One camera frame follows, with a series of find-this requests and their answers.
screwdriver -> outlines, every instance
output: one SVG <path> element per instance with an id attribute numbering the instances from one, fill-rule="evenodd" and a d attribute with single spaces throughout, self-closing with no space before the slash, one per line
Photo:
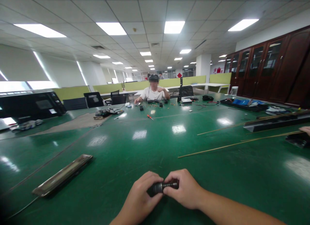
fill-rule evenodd
<path id="1" fill-rule="evenodd" d="M 148 117 L 150 118 L 150 119 L 152 119 L 152 117 L 150 116 L 150 115 L 148 115 Z M 154 119 L 152 119 L 153 121 L 154 121 Z"/>

white pillar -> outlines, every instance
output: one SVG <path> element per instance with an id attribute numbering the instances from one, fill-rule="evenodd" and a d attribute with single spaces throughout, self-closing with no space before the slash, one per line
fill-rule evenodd
<path id="1" fill-rule="evenodd" d="M 211 54 L 198 56 L 196 62 L 196 76 L 206 76 L 206 83 L 209 83 Z"/>

cable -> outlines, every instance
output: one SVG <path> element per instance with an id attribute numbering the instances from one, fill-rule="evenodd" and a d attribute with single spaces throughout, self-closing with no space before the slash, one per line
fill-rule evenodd
<path id="1" fill-rule="evenodd" d="M 19 214 L 20 212 L 22 212 L 24 209 L 26 209 L 28 206 L 30 206 L 35 200 L 37 200 L 39 197 L 36 197 L 35 199 L 33 199 L 27 206 L 25 206 L 24 208 L 22 208 L 20 211 L 16 212 L 15 214 L 11 215 L 10 217 L 8 217 L 6 219 L 9 220 L 10 218 L 14 217 L 15 215 Z"/>

drop ceiling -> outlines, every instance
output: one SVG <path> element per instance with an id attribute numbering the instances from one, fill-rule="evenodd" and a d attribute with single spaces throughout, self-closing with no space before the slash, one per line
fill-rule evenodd
<path id="1" fill-rule="evenodd" d="M 310 0 L 0 0 L 0 44 L 116 70 L 149 71 L 190 65 L 201 54 L 212 62 L 234 52 L 236 42 L 310 8 Z M 246 18 L 259 18 L 240 32 L 228 32 Z M 164 34 L 165 21 L 185 21 L 180 34 Z M 96 22 L 119 22 L 127 35 L 109 36 Z M 13 24 L 40 23 L 66 38 L 44 38 Z M 91 46 L 103 46 L 97 51 Z M 192 49 L 180 54 L 182 49 Z M 151 52 L 141 56 L 140 52 Z M 93 55 L 108 55 L 99 59 Z"/>

white wall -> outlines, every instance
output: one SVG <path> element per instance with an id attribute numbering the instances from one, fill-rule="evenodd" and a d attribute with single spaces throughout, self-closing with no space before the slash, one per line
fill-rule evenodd
<path id="1" fill-rule="evenodd" d="M 298 30 L 310 25 L 310 9 L 290 17 L 270 28 L 267 28 L 253 36 L 241 40 L 236 45 L 236 51 L 245 49 L 258 43 L 262 43 L 269 39 L 276 38 L 286 33 Z"/>

